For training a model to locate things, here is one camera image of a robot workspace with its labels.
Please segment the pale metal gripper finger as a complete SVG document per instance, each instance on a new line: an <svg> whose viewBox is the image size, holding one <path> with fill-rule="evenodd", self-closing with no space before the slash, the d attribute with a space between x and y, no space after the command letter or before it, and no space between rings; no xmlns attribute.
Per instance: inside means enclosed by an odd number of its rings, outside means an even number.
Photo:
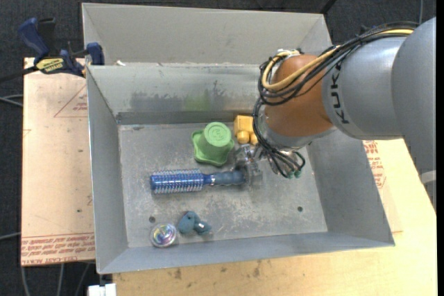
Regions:
<svg viewBox="0 0 444 296"><path fill-rule="evenodd" d="M257 165L246 165L244 176L251 189L259 189L263 184L263 173Z"/></svg>
<svg viewBox="0 0 444 296"><path fill-rule="evenodd" d="M245 167L253 163L253 150L251 147L240 147L235 152L235 166Z"/></svg>

